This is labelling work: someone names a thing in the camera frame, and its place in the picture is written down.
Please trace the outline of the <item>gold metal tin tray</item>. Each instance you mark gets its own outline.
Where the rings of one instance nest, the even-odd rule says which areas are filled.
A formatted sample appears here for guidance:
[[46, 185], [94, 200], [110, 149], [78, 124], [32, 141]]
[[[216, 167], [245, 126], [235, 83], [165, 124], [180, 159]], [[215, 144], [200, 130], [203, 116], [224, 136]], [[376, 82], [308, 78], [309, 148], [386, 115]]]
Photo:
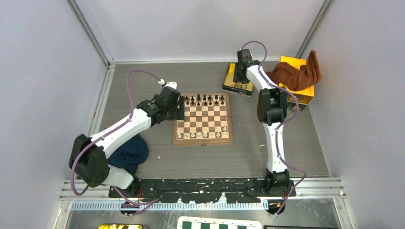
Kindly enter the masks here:
[[255, 89], [254, 84], [252, 82], [234, 82], [234, 73], [235, 63], [229, 63], [222, 82], [222, 90], [233, 94], [239, 94], [248, 97], [252, 96]]

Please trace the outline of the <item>wooden chess board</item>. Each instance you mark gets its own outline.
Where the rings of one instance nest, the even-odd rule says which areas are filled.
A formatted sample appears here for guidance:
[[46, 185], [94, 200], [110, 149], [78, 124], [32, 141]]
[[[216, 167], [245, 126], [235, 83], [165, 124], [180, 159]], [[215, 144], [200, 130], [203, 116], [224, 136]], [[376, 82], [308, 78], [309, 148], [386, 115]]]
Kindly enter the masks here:
[[[174, 145], [210, 145], [231, 144], [234, 142], [231, 121], [230, 100], [227, 93], [216, 94], [185, 94], [184, 95], [184, 120], [177, 120], [173, 128]], [[223, 137], [223, 127], [227, 127], [228, 136]], [[208, 138], [197, 138], [197, 133], [208, 132]]]

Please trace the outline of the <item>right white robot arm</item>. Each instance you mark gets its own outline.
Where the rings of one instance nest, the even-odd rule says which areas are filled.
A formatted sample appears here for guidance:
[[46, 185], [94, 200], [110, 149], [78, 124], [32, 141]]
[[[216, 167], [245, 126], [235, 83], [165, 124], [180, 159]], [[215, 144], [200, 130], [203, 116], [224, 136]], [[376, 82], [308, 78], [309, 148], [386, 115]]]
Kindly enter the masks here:
[[277, 196], [289, 184], [289, 171], [283, 162], [282, 137], [282, 124], [287, 116], [287, 93], [270, 80], [248, 49], [237, 51], [234, 81], [253, 83], [259, 92], [256, 114], [263, 124], [268, 152], [263, 188], [269, 195]]

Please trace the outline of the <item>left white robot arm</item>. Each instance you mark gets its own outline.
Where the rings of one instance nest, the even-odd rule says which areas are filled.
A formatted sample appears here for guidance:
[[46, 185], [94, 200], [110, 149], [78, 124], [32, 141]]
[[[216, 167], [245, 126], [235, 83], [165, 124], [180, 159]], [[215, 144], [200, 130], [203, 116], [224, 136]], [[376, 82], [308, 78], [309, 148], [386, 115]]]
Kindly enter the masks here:
[[79, 176], [89, 187], [114, 186], [128, 197], [135, 196], [139, 191], [135, 176], [111, 165], [108, 159], [142, 131], [164, 120], [182, 119], [184, 112], [179, 107], [183, 100], [177, 83], [168, 82], [153, 100], [139, 103], [130, 114], [104, 131], [90, 137], [84, 134], [76, 137], [69, 161], [71, 178]]

